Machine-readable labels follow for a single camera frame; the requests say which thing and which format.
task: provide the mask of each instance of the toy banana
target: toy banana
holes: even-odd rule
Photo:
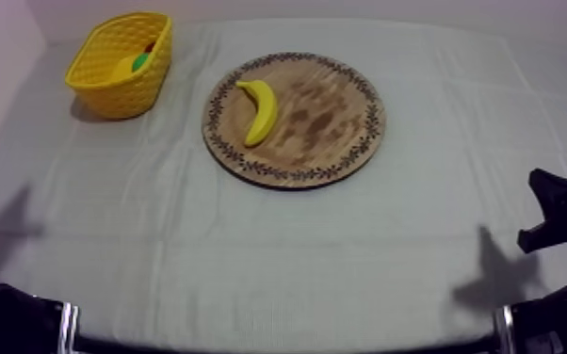
[[[252,121],[251,129],[246,135],[244,145],[253,147],[264,141],[277,120],[277,98],[272,88],[262,80],[250,82],[237,81],[239,88],[245,89],[257,102],[257,114]]]

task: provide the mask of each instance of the woven basket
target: woven basket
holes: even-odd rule
[[[143,53],[154,41],[140,69],[117,80],[110,77],[121,59]],[[128,13],[92,30],[66,73],[66,84],[95,113],[130,118],[154,105],[170,62],[171,19],[161,13]]]

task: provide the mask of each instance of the decorative border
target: decorative border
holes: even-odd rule
[[[356,89],[364,95],[364,97],[369,101],[366,108],[366,118],[364,120],[365,135],[359,137],[358,143],[349,149],[347,155],[341,157],[338,164],[331,165],[326,169],[298,169],[294,172],[289,172],[287,170],[273,168],[272,166],[262,162],[248,160],[245,158],[244,153],[238,152],[232,144],[224,141],[222,139],[222,135],[218,133],[219,117],[222,113],[222,109],[224,109],[222,100],[228,97],[229,91],[235,87],[235,82],[239,80],[242,74],[263,68],[275,61],[285,62],[300,60],[314,61],[323,67],[329,68],[334,72],[338,72],[339,74],[346,76],[349,82],[353,83],[356,86]],[[337,176],[342,170],[352,166],[362,154],[369,151],[372,142],[381,135],[381,120],[379,118],[378,106],[375,103],[376,100],[377,94],[375,90],[367,84],[367,81],[362,78],[359,73],[345,64],[338,63],[330,58],[318,56],[312,53],[271,54],[249,61],[228,74],[226,81],[219,86],[217,94],[209,101],[211,108],[207,112],[208,121],[204,125],[204,133],[211,144],[218,148],[226,159],[237,163],[243,171],[252,171],[260,176],[270,176],[278,181],[291,180],[305,182],[314,179],[330,179]]]

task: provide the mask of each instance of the white cloth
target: white cloth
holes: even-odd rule
[[[0,280],[80,305],[85,333],[402,348],[480,335],[494,307],[567,284],[567,246],[516,246],[542,221],[529,172],[567,176],[566,50],[363,20],[182,24],[155,107],[104,123],[63,85],[80,43],[46,51],[0,130]],[[343,61],[384,101],[380,149],[343,182],[262,189],[204,146],[218,80],[281,51]]]

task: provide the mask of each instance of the round wooden board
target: round wooden board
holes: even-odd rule
[[[244,139],[255,117],[237,80],[264,80],[279,115],[254,148]],[[228,73],[202,119],[204,141],[223,167],[240,178],[279,189],[312,188],[342,180],[378,149],[384,106],[371,84],[349,66],[309,53],[262,56]]]

